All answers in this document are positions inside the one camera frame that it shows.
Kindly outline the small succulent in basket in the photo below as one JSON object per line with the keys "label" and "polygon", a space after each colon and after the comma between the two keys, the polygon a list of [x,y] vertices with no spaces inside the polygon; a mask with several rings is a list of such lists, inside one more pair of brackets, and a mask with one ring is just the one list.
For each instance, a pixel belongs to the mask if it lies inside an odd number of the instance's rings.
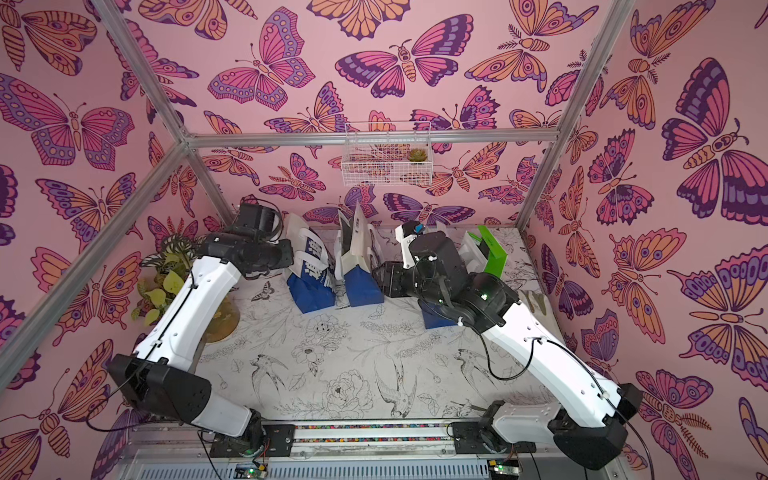
{"label": "small succulent in basket", "polygon": [[412,163],[423,163],[429,159],[428,150],[425,148],[412,148],[409,150],[407,159]]}

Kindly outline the artificial potted plant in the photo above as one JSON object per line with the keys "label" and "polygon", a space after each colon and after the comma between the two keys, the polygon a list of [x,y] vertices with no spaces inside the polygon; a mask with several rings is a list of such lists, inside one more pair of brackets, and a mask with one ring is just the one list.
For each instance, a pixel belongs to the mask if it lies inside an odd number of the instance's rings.
{"label": "artificial potted plant", "polygon": [[[141,279],[137,284],[140,299],[131,312],[133,320],[140,319],[145,326],[154,325],[160,320],[180,293],[204,239],[204,236],[190,239],[181,234],[173,234],[160,242],[154,254],[141,261],[141,267],[153,269],[155,275]],[[239,323],[240,312],[227,296],[208,325],[203,341],[222,341],[234,332]]]}

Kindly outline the green white takeout bag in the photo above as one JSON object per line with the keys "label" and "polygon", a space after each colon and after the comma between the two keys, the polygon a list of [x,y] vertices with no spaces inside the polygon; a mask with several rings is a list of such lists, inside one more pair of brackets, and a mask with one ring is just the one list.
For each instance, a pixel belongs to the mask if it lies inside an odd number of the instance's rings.
{"label": "green white takeout bag", "polygon": [[503,276],[508,253],[486,226],[478,231],[464,233],[459,255],[468,273],[489,273],[498,278]]}

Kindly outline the beige gardening glove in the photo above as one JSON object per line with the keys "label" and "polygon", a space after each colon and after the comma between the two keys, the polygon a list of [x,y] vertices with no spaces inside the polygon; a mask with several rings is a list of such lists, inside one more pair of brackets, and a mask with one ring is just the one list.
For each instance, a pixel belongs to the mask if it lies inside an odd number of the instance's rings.
{"label": "beige gardening glove", "polygon": [[558,340],[562,340],[562,332],[552,311],[548,297],[533,290],[519,290],[521,301],[528,307],[536,320]]}

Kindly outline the blue white takeout bag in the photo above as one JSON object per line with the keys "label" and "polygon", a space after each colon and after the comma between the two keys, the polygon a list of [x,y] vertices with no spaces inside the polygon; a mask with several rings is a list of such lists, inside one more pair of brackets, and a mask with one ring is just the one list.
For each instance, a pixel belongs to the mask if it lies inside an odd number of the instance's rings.
{"label": "blue white takeout bag", "polygon": [[422,312],[424,328],[427,330],[444,327],[455,327],[457,325],[455,320],[441,314],[433,304],[419,300],[418,306]]}

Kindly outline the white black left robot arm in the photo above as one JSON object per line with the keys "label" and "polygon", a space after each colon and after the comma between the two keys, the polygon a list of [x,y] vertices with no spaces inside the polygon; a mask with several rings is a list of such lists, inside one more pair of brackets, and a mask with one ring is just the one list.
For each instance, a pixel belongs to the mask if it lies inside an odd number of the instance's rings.
{"label": "white black left robot arm", "polygon": [[194,369],[204,333],[230,290],[242,279],[292,265],[284,226],[273,205],[243,203],[232,224],[202,241],[180,292],[155,328],[131,354],[115,356],[107,367],[132,407],[258,448],[264,437],[261,415],[215,393]]}

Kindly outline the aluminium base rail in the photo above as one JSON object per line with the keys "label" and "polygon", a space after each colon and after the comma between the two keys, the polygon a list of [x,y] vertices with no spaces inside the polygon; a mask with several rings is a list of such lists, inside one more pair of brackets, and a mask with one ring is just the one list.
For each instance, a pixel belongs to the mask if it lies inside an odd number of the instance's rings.
{"label": "aluminium base rail", "polygon": [[268,422],[263,453],[239,457],[190,427],[135,429],[111,479],[631,479],[617,458],[579,466],[548,444],[486,446],[464,419]]}

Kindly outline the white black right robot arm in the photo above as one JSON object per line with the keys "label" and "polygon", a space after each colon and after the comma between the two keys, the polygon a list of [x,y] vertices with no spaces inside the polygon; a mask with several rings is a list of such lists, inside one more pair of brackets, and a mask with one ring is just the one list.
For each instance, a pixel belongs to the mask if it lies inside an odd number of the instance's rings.
{"label": "white black right robot arm", "polygon": [[521,363],[519,372],[499,381],[531,374],[556,398],[533,409],[493,402],[475,423],[473,440],[509,455],[521,444],[552,444],[592,471],[622,454],[641,406],[639,389],[598,373],[541,324],[495,267],[496,240],[486,247],[456,246],[445,232],[417,221],[398,226],[395,238],[402,260],[373,272],[385,294],[417,299],[427,314],[471,330],[484,346],[495,345]]}

